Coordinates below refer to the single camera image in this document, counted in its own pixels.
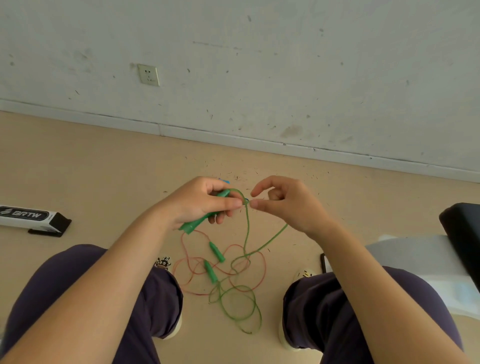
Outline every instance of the forearm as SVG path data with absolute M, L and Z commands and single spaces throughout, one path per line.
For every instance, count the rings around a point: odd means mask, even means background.
M 339 224 L 329 223 L 312 237 L 328 257 L 376 364 L 470 362 L 365 247 Z
M 25 333 L 3 363 L 111 363 L 170 227 L 144 212 Z

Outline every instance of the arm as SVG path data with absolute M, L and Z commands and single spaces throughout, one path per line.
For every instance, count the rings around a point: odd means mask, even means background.
M 320 245 L 376 364 L 470 363 L 367 249 L 328 216 L 302 182 L 271 176 L 255 186 L 252 196 L 271 187 L 269 200 L 252 200 L 250 206 L 282 218 Z
M 222 223 L 242 205 L 238 198 L 210 195 L 226 188 L 197 177 L 145 211 L 0 363 L 111 363 L 165 234 L 213 211 L 225 211 L 216 218 Z

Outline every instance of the jump rope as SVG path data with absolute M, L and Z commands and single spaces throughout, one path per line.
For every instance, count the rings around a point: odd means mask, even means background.
M 248 237 L 249 237 L 249 234 L 250 234 L 250 219 L 249 219 L 249 216 L 248 216 L 248 206 L 247 205 L 248 205 L 249 201 L 245 198 L 245 196 L 242 194 L 242 192 L 240 192 L 239 190 L 234 189 L 234 188 L 229 189 L 229 190 L 223 190 L 217 196 L 220 196 L 220 197 L 228 196 L 228 194 L 231 191 L 238 192 L 241 195 L 241 197 L 243 199 L 243 205 L 245 206 L 245 216 L 247 218 L 247 234 L 245 236 L 245 241 L 243 243 L 243 246 L 240 245 L 240 244 L 232 244 L 232 245 L 229 245 L 224 250 L 223 253 L 221 253 L 218 250 L 218 248 L 212 243 L 212 241 L 210 240 L 210 238 L 208 237 L 207 234 L 205 234 L 202 231 L 195 230 L 195 228 L 198 225 L 200 225 L 200 223 L 203 220 L 205 220 L 209 216 L 215 215 L 216 213 L 213 212 L 213 213 L 207 214 L 204 217 L 202 217 L 202 218 L 200 218 L 196 221 L 185 223 L 185 224 L 182 225 L 182 227 L 180 227 L 180 230 L 184 230 L 184 233 L 180 237 L 180 242 L 181 242 L 183 251 L 185 252 L 185 257 L 175 262 L 175 264 L 173 265 L 173 268 L 172 268 L 172 274 L 173 274 L 173 276 L 175 276 L 175 272 L 176 272 L 179 264 L 183 261 L 186 261 L 187 265 L 188 265 L 188 269 L 191 273 L 191 276 L 190 276 L 190 279 L 186 283 L 183 283 L 183 284 L 180 285 L 182 287 L 182 290 L 186 293 L 191 293 L 191 294 L 194 294 L 196 296 L 208 296 L 208 303 L 219 303 L 220 308 L 222 309 L 223 313 L 228 318 L 230 318 L 232 321 L 234 321 L 235 325 L 242 332 L 244 332 L 246 334 L 254 334 L 254 333 L 258 332 L 260 330 L 260 328 L 262 327 L 262 312 L 260 311 L 260 307 L 257 304 L 256 298 L 255 298 L 255 293 L 253 291 L 262 284 L 263 280 L 265 279 L 265 275 L 266 275 L 266 260 L 265 260 L 265 256 L 260 251 L 262 249 L 264 249 L 268 244 L 270 244 L 278 235 L 280 235 L 282 233 L 282 231 L 287 228 L 288 224 L 285 224 L 285 226 L 282 227 L 282 229 L 280 229 L 280 231 L 278 233 L 276 233 L 269 241 L 267 241 L 265 244 L 263 244 L 260 248 L 258 248 L 256 250 L 253 250 L 253 251 L 248 253 L 247 252 L 247 242 L 248 242 Z M 208 260 L 206 260 L 206 259 L 204 259 L 200 256 L 190 257 L 188 255 L 188 251 L 187 251 L 187 248 L 186 248 L 185 243 L 183 241 L 183 237 L 184 237 L 185 234 L 190 234 L 191 232 L 197 232 L 197 233 L 202 234 L 204 237 L 207 238 L 208 243 L 210 245 L 210 248 L 212 249 L 212 251 L 214 252 L 214 254 L 218 258 L 218 262 L 212 263 L 212 262 L 210 262 L 210 261 L 208 261 Z M 243 251 L 243 254 L 234 258 L 230 263 L 230 270 L 225 271 L 221 267 L 219 267 L 219 265 L 225 261 L 225 258 L 224 258 L 225 253 L 228 250 L 230 250 L 230 248 L 233 248 L 234 246 L 241 248 L 242 251 Z M 250 267 L 250 265 L 251 265 L 250 257 L 254 254 L 259 254 L 262 257 L 263 266 L 264 266 L 262 278 L 260 279 L 259 283 L 256 286 L 254 286 L 253 288 L 250 288 L 250 287 L 248 287 L 246 285 L 243 285 L 243 284 L 240 284 L 240 285 L 234 284 L 232 282 L 232 278 L 240 276 L 241 273 L 245 272 L 248 269 L 248 267 Z M 194 263 L 196 262 L 194 267 L 191 266 L 191 264 L 190 264 L 191 261 L 193 261 Z M 226 274 L 227 276 L 225 278 L 219 280 L 217 278 L 215 272 L 214 272 L 214 269 L 219 270 L 220 272 Z M 196 276 L 196 275 L 199 276 L 199 275 L 204 275 L 204 274 L 207 274 L 209 276 L 210 280 L 212 281 L 212 283 L 214 284 L 214 287 L 212 288 L 210 293 L 198 293 L 198 292 L 192 292 L 192 291 L 189 291 L 189 290 L 186 289 L 186 287 L 190 284 L 190 282 L 192 281 L 194 276 Z M 222 283 L 225 282 L 226 280 L 228 280 L 228 282 L 230 283 L 230 287 L 225 289 L 225 288 L 222 287 Z M 248 299 L 248 301 L 250 301 L 252 303 L 252 308 L 251 308 L 251 310 L 248 311 L 247 314 L 235 315 L 233 313 L 230 313 L 224 305 L 225 297 L 229 293 L 234 293 L 236 291 L 241 292 L 243 294 L 243 296 L 245 296 Z M 251 318 L 255 314 L 255 312 L 258 312 L 258 315 L 259 315 L 258 328 L 256 330 L 253 330 L 253 331 L 246 331 L 244 328 L 241 327 L 241 323 L 248 320 L 249 318 Z

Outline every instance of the purple pants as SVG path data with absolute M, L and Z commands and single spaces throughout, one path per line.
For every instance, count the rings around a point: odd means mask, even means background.
M 105 251 L 94 245 L 76 245 L 54 255 L 35 272 L 13 305 L 0 357 Z M 406 271 L 385 269 L 461 348 L 455 324 L 433 288 Z M 159 364 L 152 336 L 164 338 L 173 331 L 182 303 L 175 278 L 165 269 L 153 267 L 113 363 Z M 283 325 L 292 346 L 323 351 L 322 363 L 373 363 L 352 307 L 333 273 L 303 278 L 290 286 L 284 297 Z

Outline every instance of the hand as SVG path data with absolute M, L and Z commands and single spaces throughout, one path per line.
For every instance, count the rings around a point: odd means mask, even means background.
M 250 201 L 250 206 L 283 219 L 311 238 L 330 221 L 322 204 L 299 180 L 270 176 L 258 182 L 251 195 L 256 197 L 271 187 L 274 188 L 268 191 L 269 200 L 254 199 Z
M 187 182 L 170 196 L 160 201 L 159 206 L 165 207 L 173 219 L 173 228 L 179 228 L 184 222 L 194 221 L 209 212 L 221 211 L 211 216 L 211 224 L 221 224 L 225 215 L 231 217 L 232 210 L 242 206 L 243 200 L 239 194 L 231 193 L 232 197 L 216 197 L 219 191 L 229 189 L 226 182 L 210 177 L 196 177 Z

